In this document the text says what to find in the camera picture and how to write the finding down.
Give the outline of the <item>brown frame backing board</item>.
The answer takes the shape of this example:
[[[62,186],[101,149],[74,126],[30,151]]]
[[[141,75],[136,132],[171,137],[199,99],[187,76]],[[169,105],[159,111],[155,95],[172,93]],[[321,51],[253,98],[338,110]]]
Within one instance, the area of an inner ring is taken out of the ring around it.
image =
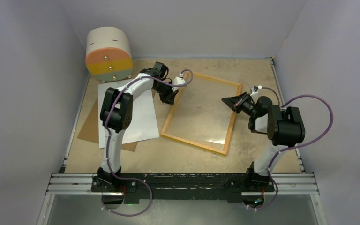
[[[99,144],[99,121],[98,100],[96,99],[77,138]]]

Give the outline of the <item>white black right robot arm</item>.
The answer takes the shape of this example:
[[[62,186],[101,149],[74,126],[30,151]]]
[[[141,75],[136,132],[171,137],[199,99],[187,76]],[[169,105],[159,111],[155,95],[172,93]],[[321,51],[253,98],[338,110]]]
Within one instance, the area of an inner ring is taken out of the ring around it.
[[[278,163],[280,151],[304,141],[305,127],[300,111],[297,107],[282,109],[267,96],[255,100],[246,92],[234,97],[223,97],[221,101],[233,112],[244,112],[249,116],[248,129],[252,133],[263,134],[268,138],[267,148],[247,169],[244,178],[246,188],[255,191],[263,183],[270,182],[271,168]]]

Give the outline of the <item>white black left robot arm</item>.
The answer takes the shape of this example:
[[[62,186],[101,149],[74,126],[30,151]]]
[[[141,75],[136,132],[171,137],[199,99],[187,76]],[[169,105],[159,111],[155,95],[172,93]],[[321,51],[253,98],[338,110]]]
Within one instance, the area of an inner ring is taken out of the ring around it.
[[[134,100],[154,90],[164,104],[173,105],[179,88],[187,84],[184,72],[173,79],[168,78],[168,74],[169,68],[157,61],[152,68],[141,70],[123,86],[106,90],[100,110],[100,119],[105,129],[105,150],[97,177],[108,191],[117,191],[121,186],[120,153],[125,131],[132,121]]]

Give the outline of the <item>building and sky photo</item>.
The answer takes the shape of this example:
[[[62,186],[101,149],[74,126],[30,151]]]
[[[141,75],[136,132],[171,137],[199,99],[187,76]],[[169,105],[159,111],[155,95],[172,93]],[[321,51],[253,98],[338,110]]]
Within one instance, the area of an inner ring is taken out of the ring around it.
[[[106,82],[98,85],[98,112],[100,113],[105,92],[108,88],[118,88],[127,84],[128,80],[117,82]],[[99,148],[105,146],[105,131],[102,121],[99,118]],[[153,92],[145,91],[133,101],[132,120],[123,136],[123,144],[135,143],[148,139],[158,138],[158,123],[155,113]]]

